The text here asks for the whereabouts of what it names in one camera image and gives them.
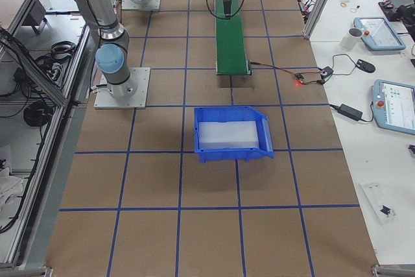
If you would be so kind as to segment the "white paper cup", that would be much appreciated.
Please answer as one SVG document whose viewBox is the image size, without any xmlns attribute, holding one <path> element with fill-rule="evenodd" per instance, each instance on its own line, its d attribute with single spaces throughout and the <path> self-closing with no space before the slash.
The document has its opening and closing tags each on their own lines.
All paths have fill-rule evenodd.
<svg viewBox="0 0 415 277">
<path fill-rule="evenodd" d="M 362 30 L 356 27 L 352 27 L 348 30 L 346 35 L 340 42 L 341 48 L 344 50 L 352 50 L 362 37 Z"/>
</svg>

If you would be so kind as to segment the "blue plastic bin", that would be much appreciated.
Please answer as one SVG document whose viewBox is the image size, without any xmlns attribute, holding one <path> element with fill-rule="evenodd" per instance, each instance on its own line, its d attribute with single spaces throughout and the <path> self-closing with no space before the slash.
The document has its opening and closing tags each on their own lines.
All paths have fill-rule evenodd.
<svg viewBox="0 0 415 277">
<path fill-rule="evenodd" d="M 268 117 L 251 106 L 195 108 L 193 128 L 201 163 L 274 157 Z"/>
</svg>

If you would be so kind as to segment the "near teach pendant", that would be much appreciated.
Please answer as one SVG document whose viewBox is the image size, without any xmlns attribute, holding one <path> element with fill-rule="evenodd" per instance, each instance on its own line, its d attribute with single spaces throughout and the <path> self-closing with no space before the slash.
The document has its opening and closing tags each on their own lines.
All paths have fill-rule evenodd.
<svg viewBox="0 0 415 277">
<path fill-rule="evenodd" d="M 372 93 L 377 126 L 414 135 L 414 86 L 378 79 Z"/>
</svg>

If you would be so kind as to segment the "teach pendant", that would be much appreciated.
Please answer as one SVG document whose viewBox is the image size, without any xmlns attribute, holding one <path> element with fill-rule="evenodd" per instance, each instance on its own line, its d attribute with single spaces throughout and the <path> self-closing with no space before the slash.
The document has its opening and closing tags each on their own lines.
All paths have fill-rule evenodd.
<svg viewBox="0 0 415 277">
<path fill-rule="evenodd" d="M 390 22 L 384 17 L 357 17 L 353 24 L 363 33 L 362 41 L 371 51 L 402 51 L 406 48 Z"/>
<path fill-rule="evenodd" d="M 414 135 L 414 86 L 378 79 L 372 93 L 377 126 Z"/>
</svg>

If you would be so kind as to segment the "small black controller box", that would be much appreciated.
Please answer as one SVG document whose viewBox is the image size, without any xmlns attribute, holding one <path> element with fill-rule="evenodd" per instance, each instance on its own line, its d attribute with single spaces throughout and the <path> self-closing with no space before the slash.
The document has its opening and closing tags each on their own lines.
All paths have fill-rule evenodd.
<svg viewBox="0 0 415 277">
<path fill-rule="evenodd" d="M 329 66 L 323 67 L 319 69 L 320 77 L 322 80 L 329 79 L 333 75 L 333 69 Z"/>
</svg>

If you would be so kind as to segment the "green conveyor belt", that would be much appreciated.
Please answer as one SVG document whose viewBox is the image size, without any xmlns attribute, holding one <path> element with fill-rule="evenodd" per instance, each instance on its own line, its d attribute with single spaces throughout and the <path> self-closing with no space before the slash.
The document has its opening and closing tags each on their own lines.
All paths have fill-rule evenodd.
<svg viewBox="0 0 415 277">
<path fill-rule="evenodd" d="M 251 75 L 250 62 L 247 59 L 241 5 L 244 0 L 231 0 L 230 19 L 224 17 L 222 0 L 215 0 L 216 27 L 216 70 L 218 75 Z"/>
</svg>

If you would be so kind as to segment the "black power adapter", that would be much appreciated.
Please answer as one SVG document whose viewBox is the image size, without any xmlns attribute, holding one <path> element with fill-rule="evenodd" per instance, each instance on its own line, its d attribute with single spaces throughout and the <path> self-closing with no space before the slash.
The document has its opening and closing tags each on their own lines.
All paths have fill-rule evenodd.
<svg viewBox="0 0 415 277">
<path fill-rule="evenodd" d="M 362 118 L 362 112 L 360 110 L 357 110 L 355 108 L 352 108 L 346 104 L 341 104 L 340 106 L 330 104 L 329 105 L 334 111 L 339 113 L 340 115 L 343 115 L 349 119 L 352 119 L 354 121 L 362 121 L 365 123 L 370 123 L 374 120 L 374 115 L 370 118 L 370 120 L 365 120 Z"/>
</svg>

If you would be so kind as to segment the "black computer mouse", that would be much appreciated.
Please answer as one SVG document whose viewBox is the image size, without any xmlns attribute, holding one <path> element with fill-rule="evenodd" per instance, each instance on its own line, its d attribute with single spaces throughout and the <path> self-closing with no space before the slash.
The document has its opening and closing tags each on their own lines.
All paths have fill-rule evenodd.
<svg viewBox="0 0 415 277">
<path fill-rule="evenodd" d="M 361 71 L 365 73 L 374 73 L 375 72 L 375 66 L 365 60 L 358 59 L 356 61 L 356 67 L 359 68 Z"/>
</svg>

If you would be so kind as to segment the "clear plastic bag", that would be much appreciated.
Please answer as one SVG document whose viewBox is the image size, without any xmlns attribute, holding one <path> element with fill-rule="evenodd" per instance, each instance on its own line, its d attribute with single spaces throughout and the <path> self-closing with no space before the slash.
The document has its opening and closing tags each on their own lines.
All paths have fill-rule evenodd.
<svg viewBox="0 0 415 277">
<path fill-rule="evenodd" d="M 359 184 L 359 187 L 381 226 L 396 220 L 396 212 L 391 205 L 386 205 L 383 190 L 378 182 Z"/>
</svg>

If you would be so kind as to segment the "far teach pendant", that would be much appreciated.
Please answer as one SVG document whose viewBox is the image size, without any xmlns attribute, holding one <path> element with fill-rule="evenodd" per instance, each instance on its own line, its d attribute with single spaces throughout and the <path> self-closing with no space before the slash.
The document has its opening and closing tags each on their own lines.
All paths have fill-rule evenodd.
<svg viewBox="0 0 415 277">
<path fill-rule="evenodd" d="M 384 17 L 357 17 L 353 24 L 363 33 L 362 41 L 371 51 L 402 51 L 406 48 L 390 22 Z"/>
</svg>

